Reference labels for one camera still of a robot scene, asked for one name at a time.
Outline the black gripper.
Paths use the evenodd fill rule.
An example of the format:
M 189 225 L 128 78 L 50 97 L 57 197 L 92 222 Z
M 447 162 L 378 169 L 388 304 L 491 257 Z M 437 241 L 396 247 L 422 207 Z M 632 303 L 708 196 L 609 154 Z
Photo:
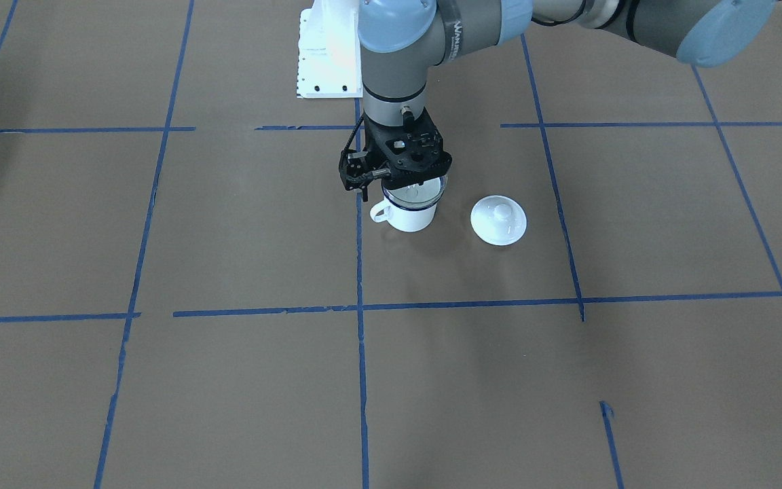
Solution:
M 406 115 L 401 126 L 376 123 L 361 113 L 350 139 L 339 153 L 339 178 L 346 191 L 361 191 L 369 201 L 369 186 L 381 182 L 394 191 L 447 175 L 452 155 L 425 109 L 419 117 Z

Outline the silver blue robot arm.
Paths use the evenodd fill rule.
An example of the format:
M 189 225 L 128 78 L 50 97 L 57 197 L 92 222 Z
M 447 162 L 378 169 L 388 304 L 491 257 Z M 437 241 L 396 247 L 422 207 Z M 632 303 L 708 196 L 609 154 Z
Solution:
M 367 200 L 377 181 L 394 191 L 447 175 L 453 158 L 426 109 L 432 66 L 500 46 L 532 24 L 607 31 L 695 67 L 738 56 L 764 28 L 774 1 L 361 1 L 363 149 L 346 145 L 339 178 Z

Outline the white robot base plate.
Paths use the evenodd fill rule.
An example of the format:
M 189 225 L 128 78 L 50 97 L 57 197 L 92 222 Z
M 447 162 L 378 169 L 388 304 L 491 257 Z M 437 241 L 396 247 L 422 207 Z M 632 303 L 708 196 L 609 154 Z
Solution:
M 297 97 L 363 97 L 358 12 L 358 1 L 314 1 L 300 12 Z

